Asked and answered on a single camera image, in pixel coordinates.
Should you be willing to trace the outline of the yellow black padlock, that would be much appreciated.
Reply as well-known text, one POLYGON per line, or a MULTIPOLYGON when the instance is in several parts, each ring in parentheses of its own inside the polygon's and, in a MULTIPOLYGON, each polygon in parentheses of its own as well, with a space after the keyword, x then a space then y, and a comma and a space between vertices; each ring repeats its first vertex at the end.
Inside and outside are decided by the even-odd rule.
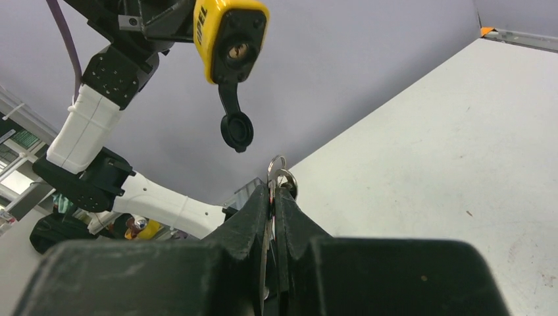
POLYGON ((269 11, 260 1, 196 1, 193 42, 206 80, 218 87, 225 111, 220 131, 226 144, 243 153, 253 141, 253 125, 240 109, 238 86, 246 81, 261 52, 269 11))

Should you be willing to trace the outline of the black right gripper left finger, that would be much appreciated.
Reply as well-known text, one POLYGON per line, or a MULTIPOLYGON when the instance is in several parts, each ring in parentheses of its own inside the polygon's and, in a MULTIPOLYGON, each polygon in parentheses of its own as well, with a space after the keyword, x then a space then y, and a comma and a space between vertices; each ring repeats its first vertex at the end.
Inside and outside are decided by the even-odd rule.
POLYGON ((15 315, 262 315, 269 191, 199 241, 72 240, 51 248, 15 315))

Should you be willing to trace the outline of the silver keys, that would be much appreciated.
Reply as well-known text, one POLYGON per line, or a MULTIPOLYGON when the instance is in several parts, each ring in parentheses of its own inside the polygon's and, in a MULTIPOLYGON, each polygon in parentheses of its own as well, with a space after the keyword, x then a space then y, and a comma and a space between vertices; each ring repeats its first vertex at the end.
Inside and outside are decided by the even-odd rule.
POLYGON ((272 158, 266 172, 266 184, 269 190, 270 219, 267 230, 270 232, 269 249, 272 259, 271 271, 266 279, 270 285, 268 297, 264 299, 265 315, 286 315, 289 300, 287 244, 284 225, 280 221, 278 211, 280 193, 295 198, 297 196, 297 180, 288 170, 284 155, 272 158))

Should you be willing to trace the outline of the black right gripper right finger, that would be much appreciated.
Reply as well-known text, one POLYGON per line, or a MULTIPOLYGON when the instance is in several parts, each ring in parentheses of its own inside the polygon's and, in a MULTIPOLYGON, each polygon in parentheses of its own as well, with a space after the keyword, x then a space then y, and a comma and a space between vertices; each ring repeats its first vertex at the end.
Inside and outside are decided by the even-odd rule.
POLYGON ((274 197, 281 315, 508 315, 480 253, 458 240, 336 238, 285 188, 274 197))

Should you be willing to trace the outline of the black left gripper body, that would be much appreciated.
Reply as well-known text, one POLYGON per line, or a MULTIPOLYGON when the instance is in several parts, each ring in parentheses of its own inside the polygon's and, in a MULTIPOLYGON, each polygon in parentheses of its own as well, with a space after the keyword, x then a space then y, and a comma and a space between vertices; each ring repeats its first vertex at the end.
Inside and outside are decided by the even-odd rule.
POLYGON ((195 1, 66 0, 89 27, 125 49, 166 51, 193 41, 195 1))

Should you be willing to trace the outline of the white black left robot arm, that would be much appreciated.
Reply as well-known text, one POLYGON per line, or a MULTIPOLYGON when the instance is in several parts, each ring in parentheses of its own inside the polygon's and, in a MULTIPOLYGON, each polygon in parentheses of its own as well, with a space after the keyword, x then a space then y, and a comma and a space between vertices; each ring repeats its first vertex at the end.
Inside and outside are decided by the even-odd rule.
POLYGON ((110 144, 125 110, 176 43, 193 41, 195 1, 70 1, 109 44, 76 71, 68 116, 34 170, 91 216, 89 231, 121 215, 131 228, 156 221, 204 238, 225 220, 222 207, 148 179, 110 144))

